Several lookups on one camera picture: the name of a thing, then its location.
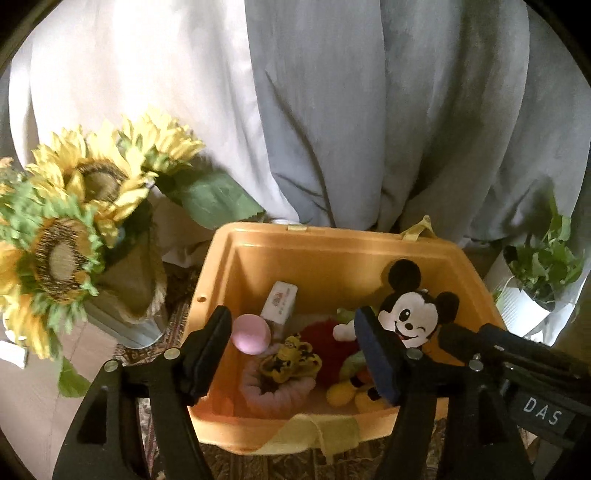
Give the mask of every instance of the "pink ball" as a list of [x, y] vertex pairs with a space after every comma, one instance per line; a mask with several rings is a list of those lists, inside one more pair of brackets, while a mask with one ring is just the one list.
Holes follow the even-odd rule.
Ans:
[[260, 355], [271, 344], [271, 329], [258, 315], [240, 315], [232, 324], [232, 343], [242, 353]]

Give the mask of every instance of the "pink scrunchie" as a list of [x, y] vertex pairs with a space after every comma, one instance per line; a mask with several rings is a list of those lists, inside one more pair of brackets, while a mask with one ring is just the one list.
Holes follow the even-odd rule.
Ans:
[[277, 353], [278, 347], [280, 345], [274, 345], [263, 355], [250, 360], [242, 371], [240, 392], [251, 412], [262, 419], [291, 417], [304, 406], [308, 395], [316, 386], [316, 380], [312, 377], [292, 378], [279, 385], [276, 391], [261, 395], [259, 364], [266, 356]]

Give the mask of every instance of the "black device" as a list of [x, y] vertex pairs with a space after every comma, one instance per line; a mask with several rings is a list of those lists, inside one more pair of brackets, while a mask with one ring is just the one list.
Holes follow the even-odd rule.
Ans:
[[[151, 364], [107, 362], [74, 417], [53, 480], [148, 479], [138, 397], [151, 400], [167, 479], [212, 479], [187, 406], [207, 394], [231, 326], [230, 311], [219, 306], [203, 330]], [[355, 333], [378, 392], [400, 405], [376, 480], [421, 477], [440, 397], [449, 409], [438, 479], [533, 479], [517, 425], [565, 448], [548, 479], [588, 478], [579, 469], [591, 452], [585, 364], [490, 324], [478, 333], [443, 326], [440, 346], [466, 365], [440, 364], [407, 349], [370, 307], [356, 312]]]

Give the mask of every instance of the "black round ear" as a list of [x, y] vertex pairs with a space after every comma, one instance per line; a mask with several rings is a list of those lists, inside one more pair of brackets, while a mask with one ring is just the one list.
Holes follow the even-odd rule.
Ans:
[[451, 323], [456, 319], [460, 299], [455, 293], [444, 291], [437, 295], [435, 306], [437, 307], [437, 322]]
[[421, 285], [421, 271], [412, 260], [398, 260], [388, 273], [388, 282], [396, 292], [414, 291]]

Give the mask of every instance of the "patterned rug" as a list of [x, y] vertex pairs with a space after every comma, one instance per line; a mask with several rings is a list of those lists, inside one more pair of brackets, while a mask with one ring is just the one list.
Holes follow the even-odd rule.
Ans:
[[[169, 273], [166, 303], [170, 323], [164, 335], [157, 343], [142, 350], [118, 345], [115, 356], [126, 365], [141, 364], [152, 361], [167, 348], [179, 346], [198, 275], [198, 271], [187, 270]], [[152, 479], [165, 480], [149, 399], [139, 401], [139, 418]], [[434, 480], [436, 477], [444, 432], [445, 420], [438, 421], [431, 439], [423, 480]], [[381, 461], [386, 441], [380, 439], [362, 443], [354, 450], [336, 455], [333, 463], [328, 463], [318, 449], [277, 456], [241, 456], [203, 444], [201, 449], [216, 480], [370, 480]]]

